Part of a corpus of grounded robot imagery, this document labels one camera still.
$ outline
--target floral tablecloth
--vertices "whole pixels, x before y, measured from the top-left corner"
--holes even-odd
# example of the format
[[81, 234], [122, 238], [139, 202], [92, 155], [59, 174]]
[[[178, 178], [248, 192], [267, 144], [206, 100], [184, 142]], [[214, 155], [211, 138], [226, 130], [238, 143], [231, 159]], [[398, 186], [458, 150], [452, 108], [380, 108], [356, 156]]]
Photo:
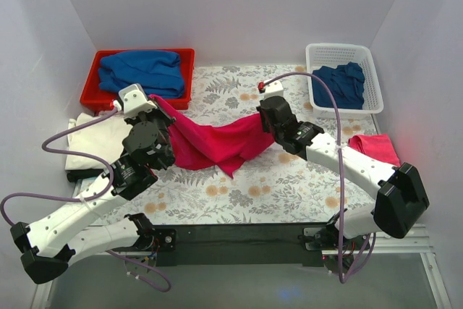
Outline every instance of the floral tablecloth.
[[[184, 112], [198, 124], [221, 126], [256, 112], [257, 84], [294, 65], [198, 67], [193, 77], [190, 108]], [[333, 119], [315, 119], [307, 78], [283, 80], [284, 97], [298, 120], [314, 122], [335, 136]], [[342, 136], [376, 134], [371, 118], [343, 120]], [[304, 161], [273, 144], [252, 161], [226, 176], [218, 167], [189, 171], [171, 167], [156, 173], [159, 181], [95, 224], [111, 224], [127, 213], [144, 212], [153, 224], [225, 224], [327, 221], [339, 209], [339, 176]], [[88, 185], [83, 182], [82, 188]], [[351, 182], [346, 184], [348, 208], [372, 199]]]

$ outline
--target white towel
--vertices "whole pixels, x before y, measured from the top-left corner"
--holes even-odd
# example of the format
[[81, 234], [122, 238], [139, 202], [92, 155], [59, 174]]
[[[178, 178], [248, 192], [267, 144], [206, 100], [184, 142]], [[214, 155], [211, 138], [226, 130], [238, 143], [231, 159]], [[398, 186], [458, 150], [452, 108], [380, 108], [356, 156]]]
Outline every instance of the white towel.
[[[97, 118], [82, 113], [77, 120], [69, 120], [69, 128], [80, 126]], [[68, 135], [69, 150], [89, 153], [113, 163], [121, 156], [124, 149], [122, 140], [131, 129], [132, 126], [124, 122], [122, 115], [114, 115], [106, 121]], [[104, 168], [103, 164], [90, 158], [80, 156], [68, 156], [66, 158], [66, 170]]]

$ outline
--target red cloth on table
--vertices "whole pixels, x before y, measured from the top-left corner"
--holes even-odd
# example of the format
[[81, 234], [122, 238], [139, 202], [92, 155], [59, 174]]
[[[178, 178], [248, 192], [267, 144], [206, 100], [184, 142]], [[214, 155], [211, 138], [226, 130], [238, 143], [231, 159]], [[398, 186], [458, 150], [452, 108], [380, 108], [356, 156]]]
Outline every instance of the red cloth on table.
[[387, 134], [355, 135], [349, 139], [349, 146], [378, 161], [400, 166], [400, 160]]
[[255, 158], [273, 143], [264, 133], [259, 114], [243, 117], [223, 127], [202, 126], [181, 114], [165, 100], [151, 95], [170, 117], [177, 120], [169, 127], [175, 165], [198, 170], [217, 165], [233, 177], [245, 161]]

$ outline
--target blue cloth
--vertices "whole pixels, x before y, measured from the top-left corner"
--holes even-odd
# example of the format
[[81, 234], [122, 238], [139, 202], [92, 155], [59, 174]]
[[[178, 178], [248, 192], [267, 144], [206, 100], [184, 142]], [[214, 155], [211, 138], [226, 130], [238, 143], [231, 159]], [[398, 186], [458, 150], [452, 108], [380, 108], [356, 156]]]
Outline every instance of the blue cloth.
[[169, 51], [125, 51], [100, 60], [100, 89], [118, 93], [140, 83], [147, 95], [165, 99], [183, 96], [185, 82], [180, 74], [180, 56]]
[[[336, 69], [323, 66], [319, 70], [314, 70], [313, 74], [329, 87], [338, 108], [359, 110], [363, 108], [365, 76], [360, 65], [350, 62], [346, 65], [338, 65]], [[312, 79], [312, 91], [317, 106], [333, 107], [325, 88], [315, 79]]]

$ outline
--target gray floor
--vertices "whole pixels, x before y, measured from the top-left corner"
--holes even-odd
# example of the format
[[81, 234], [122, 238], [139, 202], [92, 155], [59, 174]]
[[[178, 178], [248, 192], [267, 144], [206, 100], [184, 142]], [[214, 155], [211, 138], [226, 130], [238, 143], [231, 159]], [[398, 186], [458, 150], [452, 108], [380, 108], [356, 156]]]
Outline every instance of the gray floor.
[[50, 308], [436, 307], [419, 254], [373, 255], [345, 285], [324, 268], [298, 265], [162, 269], [174, 285], [166, 294], [127, 277], [120, 260], [108, 255], [87, 258], [54, 281]]

